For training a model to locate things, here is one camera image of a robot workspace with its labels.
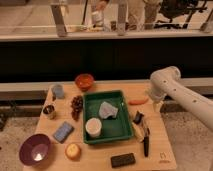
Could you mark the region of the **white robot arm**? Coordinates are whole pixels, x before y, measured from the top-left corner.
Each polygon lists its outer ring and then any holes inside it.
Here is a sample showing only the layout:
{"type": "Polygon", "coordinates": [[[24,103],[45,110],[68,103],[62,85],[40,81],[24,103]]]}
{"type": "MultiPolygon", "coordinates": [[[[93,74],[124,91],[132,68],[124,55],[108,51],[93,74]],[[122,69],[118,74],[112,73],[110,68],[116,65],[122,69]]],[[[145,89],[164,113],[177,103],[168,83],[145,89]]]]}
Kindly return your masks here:
{"type": "Polygon", "coordinates": [[[170,96],[213,131],[213,101],[179,83],[181,72],[176,66],[154,71],[150,75],[149,97],[159,103],[170,96]]]}

